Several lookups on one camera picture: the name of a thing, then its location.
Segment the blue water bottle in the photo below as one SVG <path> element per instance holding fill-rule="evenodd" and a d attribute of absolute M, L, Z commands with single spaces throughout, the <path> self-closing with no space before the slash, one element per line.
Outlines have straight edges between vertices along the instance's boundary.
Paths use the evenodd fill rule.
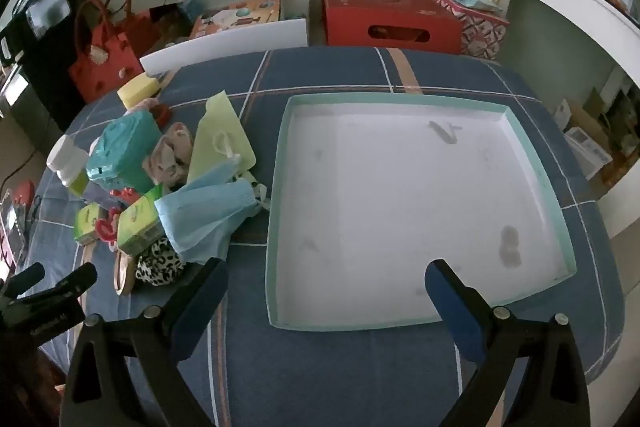
<path fill-rule="evenodd" d="M 176 2 L 191 22 L 195 22 L 204 12 L 202 0 L 176 0 Z"/>

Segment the yellow sponge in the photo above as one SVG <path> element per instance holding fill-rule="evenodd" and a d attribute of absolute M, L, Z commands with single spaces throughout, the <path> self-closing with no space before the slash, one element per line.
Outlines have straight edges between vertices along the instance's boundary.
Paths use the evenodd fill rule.
<path fill-rule="evenodd" d="M 157 92 L 160 92 L 160 82 L 142 72 L 119 88 L 117 95 L 126 109 L 132 109 L 146 98 L 152 98 Z"/>

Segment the dark red scrunchie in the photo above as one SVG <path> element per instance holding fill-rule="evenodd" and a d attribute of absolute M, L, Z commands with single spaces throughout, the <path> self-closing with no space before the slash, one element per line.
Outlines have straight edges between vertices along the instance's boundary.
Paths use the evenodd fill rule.
<path fill-rule="evenodd" d="M 155 124 L 162 129 L 168 124 L 171 118 L 171 109 L 166 104 L 158 104 L 150 109 Z"/>

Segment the white tray with teal rim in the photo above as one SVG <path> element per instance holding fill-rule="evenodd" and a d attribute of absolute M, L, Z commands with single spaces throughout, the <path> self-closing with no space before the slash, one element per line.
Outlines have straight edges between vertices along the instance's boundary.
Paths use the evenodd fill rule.
<path fill-rule="evenodd" d="M 268 228 L 271 325 L 435 322 L 424 273 L 436 259 L 493 306 L 576 273 L 558 198 L 513 110 L 416 94 L 290 98 Z"/>

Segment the red stool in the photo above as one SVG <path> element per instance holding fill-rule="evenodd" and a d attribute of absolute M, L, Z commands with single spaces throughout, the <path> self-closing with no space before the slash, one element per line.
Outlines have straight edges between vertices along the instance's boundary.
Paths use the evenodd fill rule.
<path fill-rule="evenodd" d="M 24 229 L 28 218 L 29 209 L 35 199 L 35 184 L 25 180 L 18 184 L 12 192 L 12 204 L 15 210 L 17 222 Z"/>

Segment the light blue face mask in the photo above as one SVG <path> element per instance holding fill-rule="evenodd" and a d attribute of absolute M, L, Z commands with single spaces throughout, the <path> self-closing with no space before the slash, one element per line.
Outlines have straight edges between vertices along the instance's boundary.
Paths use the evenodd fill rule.
<path fill-rule="evenodd" d="M 262 210 L 250 181 L 238 179 L 234 154 L 174 193 L 155 202 L 160 223 L 181 261 L 204 265 L 224 260 L 231 235 Z"/>

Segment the red cardboard box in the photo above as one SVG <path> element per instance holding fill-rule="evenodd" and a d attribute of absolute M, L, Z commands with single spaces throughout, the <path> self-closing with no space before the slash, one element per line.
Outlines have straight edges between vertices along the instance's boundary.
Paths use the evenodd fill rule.
<path fill-rule="evenodd" d="M 433 0 L 321 0 L 326 43 L 458 55 L 460 20 Z"/>

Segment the red patterned box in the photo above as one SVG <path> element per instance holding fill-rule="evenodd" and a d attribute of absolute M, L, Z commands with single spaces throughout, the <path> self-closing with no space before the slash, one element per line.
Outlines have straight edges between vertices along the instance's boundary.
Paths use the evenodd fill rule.
<path fill-rule="evenodd" d="M 467 8 L 456 0 L 433 0 L 461 24 L 463 55 L 485 61 L 497 60 L 501 43 L 510 23 L 500 14 Z"/>

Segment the white cap jar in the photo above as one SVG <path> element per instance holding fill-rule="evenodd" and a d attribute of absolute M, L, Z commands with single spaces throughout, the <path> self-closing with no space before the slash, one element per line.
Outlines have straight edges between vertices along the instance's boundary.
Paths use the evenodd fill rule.
<path fill-rule="evenodd" d="M 52 146 L 47 157 L 47 166 L 70 193 L 83 198 L 89 184 L 86 171 L 88 159 L 89 153 L 78 147 L 68 135 L 63 134 Z"/>

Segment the pink beige plush toy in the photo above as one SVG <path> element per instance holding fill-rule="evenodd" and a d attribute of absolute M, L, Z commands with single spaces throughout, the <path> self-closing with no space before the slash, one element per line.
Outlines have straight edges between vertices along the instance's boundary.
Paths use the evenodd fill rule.
<path fill-rule="evenodd" d="M 155 184 L 171 188 L 186 183 L 193 152 L 193 138 L 182 122 L 172 124 L 150 155 L 142 161 L 144 171 Z"/>

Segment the white foam board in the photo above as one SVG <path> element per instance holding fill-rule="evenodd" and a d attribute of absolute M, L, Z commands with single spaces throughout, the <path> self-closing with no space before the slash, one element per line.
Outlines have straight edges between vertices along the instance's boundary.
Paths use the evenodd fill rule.
<path fill-rule="evenodd" d="M 308 46 L 308 24 L 304 18 L 298 18 L 232 28 L 186 40 L 146 54 L 140 63 L 149 76 L 157 76 L 217 58 L 303 46 Z"/>

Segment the tan tape roll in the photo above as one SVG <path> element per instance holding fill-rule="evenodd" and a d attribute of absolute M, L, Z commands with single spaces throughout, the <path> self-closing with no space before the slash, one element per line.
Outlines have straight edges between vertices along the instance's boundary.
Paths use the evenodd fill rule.
<path fill-rule="evenodd" d="M 128 296 L 136 281 L 137 262 L 133 257 L 117 251 L 114 262 L 113 284 L 116 294 Z"/>

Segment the teal wet wipes pack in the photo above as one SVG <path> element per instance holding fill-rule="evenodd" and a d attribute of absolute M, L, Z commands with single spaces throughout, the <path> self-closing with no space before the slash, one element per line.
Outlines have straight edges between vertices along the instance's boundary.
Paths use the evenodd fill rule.
<path fill-rule="evenodd" d="M 99 136 L 86 165 L 90 181 L 105 191 L 131 188 L 139 194 L 154 182 L 143 168 L 162 134 L 148 110 L 124 115 L 111 122 Z"/>

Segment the orange toy box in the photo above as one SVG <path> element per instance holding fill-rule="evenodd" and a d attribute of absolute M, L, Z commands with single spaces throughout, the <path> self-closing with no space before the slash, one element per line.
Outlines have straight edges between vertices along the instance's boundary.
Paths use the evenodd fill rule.
<path fill-rule="evenodd" d="M 277 22 L 281 0 L 241 0 L 221 8 L 207 9 L 195 20 L 190 38 L 213 35 L 228 29 Z"/>

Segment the leopard print scrunchie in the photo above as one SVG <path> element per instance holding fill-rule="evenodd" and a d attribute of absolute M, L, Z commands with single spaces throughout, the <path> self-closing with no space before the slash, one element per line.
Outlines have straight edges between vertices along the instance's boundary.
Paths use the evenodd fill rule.
<path fill-rule="evenodd" d="M 183 271 L 184 263 L 166 236 L 157 239 L 137 257 L 136 279 L 152 286 L 172 283 Z"/>

